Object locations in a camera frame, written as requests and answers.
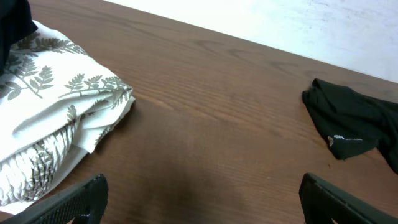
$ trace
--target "black fabric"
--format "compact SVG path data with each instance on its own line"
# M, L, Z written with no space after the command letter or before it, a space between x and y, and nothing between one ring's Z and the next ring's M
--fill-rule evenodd
M302 95L321 137L337 159L378 148L398 174L398 104L314 79Z
M6 63L11 44L36 30L27 0L0 0L0 71Z

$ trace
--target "white wall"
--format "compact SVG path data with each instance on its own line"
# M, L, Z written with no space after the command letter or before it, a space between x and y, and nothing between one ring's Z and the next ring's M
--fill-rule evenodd
M397 0L107 0L398 82Z

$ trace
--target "wooden table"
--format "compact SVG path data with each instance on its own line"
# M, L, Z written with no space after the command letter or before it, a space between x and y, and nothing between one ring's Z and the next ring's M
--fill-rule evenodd
M31 0L133 86L137 103L57 190L104 173L103 223L303 223L313 172L398 216L375 149L337 161L301 100L314 78L398 102L398 84L99 0Z

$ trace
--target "grey leaf print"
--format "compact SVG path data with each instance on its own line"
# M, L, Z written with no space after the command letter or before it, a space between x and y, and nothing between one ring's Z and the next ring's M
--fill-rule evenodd
M83 79L85 78L85 74L77 74L75 77L69 81L69 85L64 85L65 87L69 88L72 92L73 90L79 90L83 88Z
M14 82L6 82L6 85L12 88L21 89L21 87Z
M97 90L98 93L104 93L104 92L111 92L111 91L118 91L118 90L126 90L125 88L127 88L127 90L131 90L131 87L127 86L126 84L123 83L123 81L119 78L119 77L108 77L105 79L101 79L101 75L96 75L94 77L91 77L85 81L83 81L84 77L81 77L81 79L79 79L79 86L82 85L82 83L86 84L88 86L87 89L84 90L80 90L82 87L76 88L76 83L72 81L69 81L68 84L69 85L64 85L66 88L70 89L69 93L65 93L61 96L59 96L59 98L69 95L69 94L73 94L73 93L79 93L80 96L83 96L83 92L86 91L93 91L93 90ZM104 86L100 87L100 80L103 82Z
M89 78L87 81L85 81L86 85L88 85L87 89L96 89L98 87L100 87L99 83L100 83L100 79L101 79L102 75L96 75L92 78Z
M68 122L72 122L76 119L76 117L77 117L76 112L77 111L76 111L76 108L74 105L70 105L70 107L68 107L68 113L67 113Z
M87 113L87 114L82 114L80 116L80 121L83 121L84 119L86 119L87 116L93 116L95 114L95 111Z
M123 101L127 101L129 99L129 93L130 93L129 90L124 90L121 96L113 103L112 109L115 109L115 107L122 104Z
M46 90L53 86L53 85L46 85L47 83L50 83L53 80L53 78L51 77L52 77L51 68L44 66L42 68L42 71L39 73L39 77L34 77L36 81L30 80L30 84L35 89L37 89L36 93L38 93L40 90Z
M95 139L94 145L95 145L95 146L98 145L98 143L100 143L100 141L101 141L101 140L106 136L106 134L108 134L110 131L111 131L111 127L110 127L110 126L109 126L109 127L106 127L106 128L104 129L104 131L102 131L101 134L99 134L98 138Z
M19 94L21 93L21 89L20 88L16 88L14 89L12 92L10 92L10 94L8 95L8 100L12 100L15 97L19 96Z
M19 78L25 78L31 75L35 75L37 73L35 63L33 62L32 59L28 57L24 57L24 62L22 63L21 66L18 66L17 72L15 75L17 75Z
M78 45L74 44L70 40L61 40L58 38L38 38L40 33L34 32L33 34L23 38L17 42L18 49L29 49L30 52L15 52L15 54L30 55L38 57L35 52L53 51L56 53L69 52L72 54L83 54L87 53Z
M11 65L13 65L13 66L20 65L20 66L18 66L14 70L11 70L10 69ZM38 96L40 99L42 99L42 96L40 96L37 93L38 91L34 90L34 88L38 89L39 85L34 80L30 80L29 81L30 84L24 80L25 77L35 75L38 72L35 70L36 70L35 63L33 62L32 59L30 59L28 57L24 57L23 62L21 62L18 60L18 57L16 57L12 52L10 52L9 62L7 63L7 66L4 67L4 71L5 71L5 73L15 75L20 81L22 81L26 85L26 87L22 88L15 82L6 82L6 85L8 87L13 88L14 90L19 89L19 91L15 91L12 94L12 96L9 96L9 99L14 99L21 93L21 90L26 89L26 88L30 89L36 96Z
M35 80L30 80L30 85L37 90L39 89L39 84Z
M96 100L94 103L93 103L93 106L91 106L91 108L95 108L96 106L97 107L100 107L103 103L106 103L107 101L106 100Z
M53 85L42 85L41 86L41 90L46 90L46 89L48 89L48 88L50 88L50 87L52 87Z
M10 91L11 88L9 88L8 86L0 85L0 98L4 98L5 96L7 96Z
M38 36L40 36L40 33L34 32L33 34L28 35L27 37L25 37L22 40L18 41L17 45L18 45L18 47L20 49L30 49L30 44Z

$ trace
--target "black plastic object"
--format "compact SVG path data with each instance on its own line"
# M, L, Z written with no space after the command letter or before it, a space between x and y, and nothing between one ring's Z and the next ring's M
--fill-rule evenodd
M398 224L383 213L314 174L305 174L300 200L306 224Z
M108 203L108 183L103 174L75 184L1 224L100 223Z

